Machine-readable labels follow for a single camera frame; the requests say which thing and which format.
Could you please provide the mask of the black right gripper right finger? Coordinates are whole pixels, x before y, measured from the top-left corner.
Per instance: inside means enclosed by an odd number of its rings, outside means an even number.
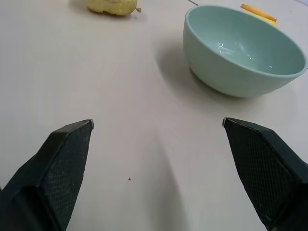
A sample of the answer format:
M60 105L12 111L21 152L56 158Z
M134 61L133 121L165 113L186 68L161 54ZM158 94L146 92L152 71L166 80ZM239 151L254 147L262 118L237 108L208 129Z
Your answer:
M308 164L273 130L223 119L237 173L267 231L308 231Z

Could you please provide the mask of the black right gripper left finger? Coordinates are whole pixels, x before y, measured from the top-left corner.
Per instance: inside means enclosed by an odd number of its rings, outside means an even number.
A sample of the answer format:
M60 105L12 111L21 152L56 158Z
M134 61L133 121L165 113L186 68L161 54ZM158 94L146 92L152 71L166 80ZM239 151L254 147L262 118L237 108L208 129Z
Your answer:
M0 231L66 231L84 177L91 119L53 131L0 190Z

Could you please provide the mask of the light green bowl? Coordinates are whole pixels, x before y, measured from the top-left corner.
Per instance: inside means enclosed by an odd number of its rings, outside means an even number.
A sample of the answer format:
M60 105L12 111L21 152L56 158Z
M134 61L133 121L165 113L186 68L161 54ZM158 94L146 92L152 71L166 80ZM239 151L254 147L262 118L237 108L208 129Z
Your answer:
M199 5L186 12L183 50L202 82L240 98L271 93L308 70L303 51L282 31L222 6Z

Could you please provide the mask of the yellow orange sponge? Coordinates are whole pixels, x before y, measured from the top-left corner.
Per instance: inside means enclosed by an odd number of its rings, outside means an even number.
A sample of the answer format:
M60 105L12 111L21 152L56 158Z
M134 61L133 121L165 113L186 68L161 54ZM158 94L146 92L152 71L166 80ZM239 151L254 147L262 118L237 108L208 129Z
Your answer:
M256 7L253 7L251 5L247 5L247 4L242 4L241 5L241 8L250 12L253 16L257 17L258 19L272 25L272 26L275 26L277 27L278 24L277 24L277 19L271 15L269 15L268 13L256 8Z

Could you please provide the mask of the yellow pear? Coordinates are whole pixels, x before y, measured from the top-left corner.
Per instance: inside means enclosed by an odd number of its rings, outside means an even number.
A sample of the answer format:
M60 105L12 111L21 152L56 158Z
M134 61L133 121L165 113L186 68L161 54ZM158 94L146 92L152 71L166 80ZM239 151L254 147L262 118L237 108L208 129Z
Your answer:
M96 13L128 16L133 11L141 13L138 0L86 0L87 7Z

